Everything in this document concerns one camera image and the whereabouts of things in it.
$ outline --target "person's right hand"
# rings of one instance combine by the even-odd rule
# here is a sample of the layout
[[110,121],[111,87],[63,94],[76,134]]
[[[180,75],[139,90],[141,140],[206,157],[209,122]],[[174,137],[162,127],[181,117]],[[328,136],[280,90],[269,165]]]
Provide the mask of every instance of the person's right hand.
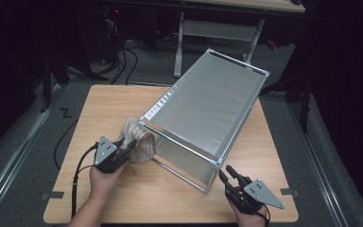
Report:
[[96,167],[91,167],[90,197],[106,200],[116,188],[120,174],[122,173],[125,166],[126,164],[123,164],[114,173],[102,173]]
[[[239,227],[264,227],[265,226],[266,222],[265,222],[264,218],[258,216],[257,214],[247,215],[247,214],[240,213],[240,211],[237,209],[237,207],[235,207],[235,205],[229,199],[228,199],[228,202],[234,211],[235,218],[237,219],[237,223],[238,223]],[[261,207],[261,209],[258,210],[258,213],[260,213],[261,215],[266,217],[267,211],[268,211],[267,208],[265,207],[265,205],[263,205]]]

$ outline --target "cable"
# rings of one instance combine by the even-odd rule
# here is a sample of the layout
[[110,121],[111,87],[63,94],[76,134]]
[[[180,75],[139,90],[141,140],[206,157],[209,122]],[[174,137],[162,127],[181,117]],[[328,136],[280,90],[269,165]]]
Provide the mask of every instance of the cable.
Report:
[[263,214],[259,213],[258,211],[255,211],[255,214],[257,214],[259,217],[263,218],[265,220],[265,227],[268,227],[269,223],[270,223],[270,212],[269,212],[268,207],[265,204],[264,204],[264,206],[265,206],[265,208],[267,208],[269,218],[267,218],[267,215],[263,215]]
[[[125,64],[119,59],[119,62],[122,64],[122,68],[125,67]],[[120,74],[120,65],[117,67],[117,71],[115,73],[115,75],[119,75]]]
[[122,53],[123,53],[123,59],[125,60],[122,70],[120,70],[120,72],[118,72],[117,74],[115,74],[111,80],[111,85],[115,84],[117,79],[120,77],[120,75],[123,73],[123,71],[126,68],[126,53],[125,53],[125,49],[122,49]]
[[170,39],[174,39],[178,36],[174,36],[174,37],[170,37],[173,32],[175,31],[175,28],[176,28],[176,24],[178,23],[178,20],[179,20],[179,12],[176,14],[176,20],[175,20],[175,24],[173,24],[173,27],[172,29],[170,30],[169,34],[167,36],[165,36],[164,38],[160,39],[160,40],[157,40],[157,41],[165,41],[165,40],[170,40]]
[[55,149],[54,149],[54,162],[55,162],[55,166],[57,167],[58,170],[61,170],[61,166],[59,166],[58,160],[57,160],[57,152],[58,152],[59,144],[61,143],[64,136],[67,134],[67,132],[69,132],[70,129],[72,129],[73,126],[75,126],[77,122],[78,122],[78,119],[75,122],[73,122],[73,124],[71,126],[69,126],[69,128],[67,128],[67,130],[63,133],[63,135],[60,137],[60,140],[58,141],[57,145],[55,146]]
[[111,31],[112,31],[112,29],[113,29],[113,27],[115,26],[114,25],[114,22],[112,22],[111,20],[109,20],[109,19],[105,19],[105,22],[108,22],[110,25],[111,25]]
[[73,187],[72,187],[72,218],[75,216],[76,209],[77,209],[78,174],[84,168],[90,167],[90,166],[86,166],[86,167],[80,169],[81,164],[84,161],[84,158],[87,156],[87,154],[89,154],[93,149],[97,149],[97,148],[98,148],[98,142],[95,142],[95,144],[92,147],[90,147],[89,149],[87,149],[87,151],[85,151],[85,153],[81,156],[80,161],[78,162],[78,167],[76,168],[76,173],[75,173],[75,177],[73,178]]
[[131,54],[133,54],[133,55],[134,55],[134,57],[135,57],[135,63],[134,63],[134,66],[132,67],[131,71],[129,72],[128,76],[126,77],[126,85],[129,85],[129,78],[130,78],[130,76],[131,76],[131,73],[134,71],[135,66],[137,66],[138,57],[137,57],[137,55],[136,55],[133,51],[131,51],[131,50],[129,50],[129,49],[125,49],[125,50],[126,50],[126,51],[129,51],[129,52],[130,52]]

